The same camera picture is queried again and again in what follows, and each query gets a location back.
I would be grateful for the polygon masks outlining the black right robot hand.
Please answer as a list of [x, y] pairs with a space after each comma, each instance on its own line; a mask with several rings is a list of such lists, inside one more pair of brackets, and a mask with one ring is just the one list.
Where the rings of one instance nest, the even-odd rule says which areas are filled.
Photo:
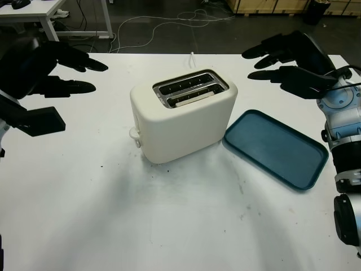
[[303, 99], [321, 99], [338, 82], [329, 56], [300, 31], [265, 39], [241, 56], [262, 58], [249, 79], [279, 84], [282, 90]]

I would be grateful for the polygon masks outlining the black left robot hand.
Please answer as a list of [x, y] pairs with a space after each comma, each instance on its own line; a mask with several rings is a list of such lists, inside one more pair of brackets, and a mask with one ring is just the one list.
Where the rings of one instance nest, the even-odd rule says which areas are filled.
[[1, 91], [20, 100], [39, 94], [46, 98], [68, 98], [72, 94], [94, 92], [88, 82], [62, 80], [50, 73], [57, 65], [77, 72], [104, 72], [105, 64], [90, 58], [88, 53], [58, 41], [42, 42], [34, 37], [17, 40], [1, 57]]

